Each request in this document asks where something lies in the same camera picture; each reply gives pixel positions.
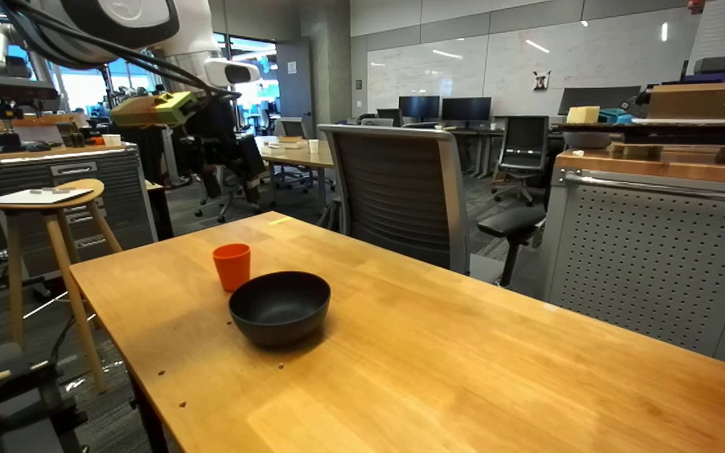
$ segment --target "orange cup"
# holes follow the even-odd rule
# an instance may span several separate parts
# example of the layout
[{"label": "orange cup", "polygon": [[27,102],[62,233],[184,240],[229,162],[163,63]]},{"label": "orange cup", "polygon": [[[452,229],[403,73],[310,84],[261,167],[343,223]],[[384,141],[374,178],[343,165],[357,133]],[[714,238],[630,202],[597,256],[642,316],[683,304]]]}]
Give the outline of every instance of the orange cup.
[{"label": "orange cup", "polygon": [[222,289],[234,293],[251,278],[251,250],[246,244],[216,248],[211,256]]}]

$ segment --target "wooden table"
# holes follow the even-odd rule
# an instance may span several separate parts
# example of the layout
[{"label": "wooden table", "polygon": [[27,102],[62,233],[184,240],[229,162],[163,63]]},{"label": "wooden table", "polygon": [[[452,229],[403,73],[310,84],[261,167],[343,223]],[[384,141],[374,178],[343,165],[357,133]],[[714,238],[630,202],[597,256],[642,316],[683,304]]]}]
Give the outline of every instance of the wooden table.
[{"label": "wooden table", "polygon": [[270,185],[275,185],[277,167],[307,167],[318,175],[318,200],[326,200],[326,170],[335,167],[326,141],[304,141],[304,139],[280,139],[280,137],[256,137],[256,150],[261,162],[267,162]]},{"label": "wooden table", "polygon": [[[319,342],[236,333],[224,243],[330,282]],[[184,450],[725,450],[725,363],[275,212],[72,274]]]}]

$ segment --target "floor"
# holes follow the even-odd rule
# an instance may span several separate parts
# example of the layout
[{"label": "floor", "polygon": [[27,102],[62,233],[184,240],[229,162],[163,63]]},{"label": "floor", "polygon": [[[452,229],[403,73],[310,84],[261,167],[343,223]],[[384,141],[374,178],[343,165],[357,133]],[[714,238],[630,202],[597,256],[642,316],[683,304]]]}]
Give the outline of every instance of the floor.
[{"label": "floor", "polygon": [[[202,207],[204,186],[198,182],[165,191],[165,200],[169,200],[169,212],[170,212],[177,234],[208,229],[218,225],[216,223],[218,205],[208,202]],[[304,194],[299,186],[284,186],[284,190],[277,190],[275,200],[277,200],[277,207],[275,207],[277,212],[284,212],[304,223],[319,223],[323,210],[315,202],[315,191]],[[492,240],[479,233],[476,220],[486,220],[501,210],[509,210],[510,205],[516,202],[492,202],[491,178],[465,178],[465,210],[470,217],[467,243],[470,243],[472,254],[482,254],[492,260],[501,260],[505,254],[505,244],[501,240]],[[226,210],[226,223],[251,217],[255,212],[256,210],[245,205],[241,196],[234,196],[234,205],[229,205]],[[533,248],[523,248],[513,274],[516,278],[513,278],[510,289],[519,289],[533,297],[542,294],[542,264],[535,260]],[[4,299],[8,299],[4,288],[0,288],[0,342],[8,340]],[[27,308],[41,308],[41,297],[34,297],[33,289],[26,289],[26,299],[27,299]],[[44,361],[65,326],[67,326],[65,302],[49,304],[41,309],[37,316],[33,316],[26,322],[27,361],[31,363]],[[78,358],[75,333],[71,331],[58,345],[61,348],[58,368],[62,372],[61,377],[62,392],[72,397],[78,411],[88,416],[88,424],[82,424],[75,431],[75,435],[93,453],[144,453],[149,450],[149,444],[145,444],[139,413],[131,405],[133,391],[129,385],[126,366],[121,355],[115,353],[115,348],[104,335],[104,331],[96,331],[96,335],[99,335],[99,348],[104,355],[104,370],[105,370],[105,384],[109,384],[109,391],[100,396],[88,391],[85,370]]]}]

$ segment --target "gray cabinet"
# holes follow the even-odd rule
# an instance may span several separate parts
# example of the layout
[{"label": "gray cabinet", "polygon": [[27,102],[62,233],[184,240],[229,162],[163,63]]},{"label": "gray cabinet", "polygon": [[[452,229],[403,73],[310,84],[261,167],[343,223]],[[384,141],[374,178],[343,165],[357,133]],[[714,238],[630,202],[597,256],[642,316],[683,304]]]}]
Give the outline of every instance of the gray cabinet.
[{"label": "gray cabinet", "polygon": [[[156,243],[151,205],[144,190],[144,175],[136,146],[105,151],[67,155],[18,155],[0,157],[0,194],[54,186],[75,178],[100,178],[105,194],[100,212],[105,214],[122,250]],[[85,210],[65,210],[65,233],[71,238],[72,260],[93,260],[109,254],[105,240],[96,233]],[[54,273],[54,256],[44,238],[42,220],[20,217],[26,269],[31,278]]]}]

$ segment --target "cast iron bowl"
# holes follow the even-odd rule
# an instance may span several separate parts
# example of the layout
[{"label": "cast iron bowl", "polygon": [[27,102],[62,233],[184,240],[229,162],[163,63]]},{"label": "cast iron bowl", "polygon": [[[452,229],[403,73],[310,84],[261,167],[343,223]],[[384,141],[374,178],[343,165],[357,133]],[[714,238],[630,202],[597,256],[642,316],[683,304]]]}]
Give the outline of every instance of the cast iron bowl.
[{"label": "cast iron bowl", "polygon": [[250,280],[229,297],[240,333],[255,345],[291,345],[323,327],[330,285],[307,273],[277,273]]}]

